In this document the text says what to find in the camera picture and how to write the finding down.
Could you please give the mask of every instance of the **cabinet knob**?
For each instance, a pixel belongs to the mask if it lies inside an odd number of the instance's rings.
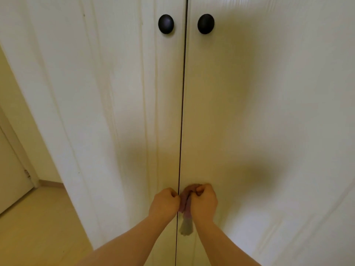
[[[197,27],[201,34],[209,34],[214,28],[214,18],[210,14],[202,15]]]
[[[170,15],[162,15],[158,21],[159,30],[163,34],[170,34],[174,29],[174,20]]]

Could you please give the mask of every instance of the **fist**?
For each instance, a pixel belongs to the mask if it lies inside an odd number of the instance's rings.
[[[213,222],[213,217],[218,205],[217,196],[210,184],[196,188],[196,193],[191,193],[191,215],[195,224]]]
[[[178,193],[172,188],[163,189],[154,196],[149,208],[149,217],[166,226],[175,217],[179,206]]]

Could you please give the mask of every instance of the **cabinet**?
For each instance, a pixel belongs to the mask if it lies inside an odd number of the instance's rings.
[[[355,0],[0,2],[1,46],[95,248],[160,189],[211,182],[216,223],[262,265],[353,264]],[[175,256],[208,265],[176,220],[147,265]]]

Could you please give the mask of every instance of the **wooden floor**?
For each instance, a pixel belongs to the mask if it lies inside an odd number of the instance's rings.
[[[72,266],[91,251],[65,189],[40,187],[0,215],[0,265]]]

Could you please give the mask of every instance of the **rag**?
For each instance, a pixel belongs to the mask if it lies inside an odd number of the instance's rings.
[[[187,186],[184,191],[180,194],[180,207],[179,212],[184,213],[183,221],[180,227],[179,232],[183,236],[189,236],[193,233],[193,223],[191,216],[191,192],[195,192],[198,196],[202,194],[202,192],[196,192],[196,188],[201,186],[201,184],[192,184]]]

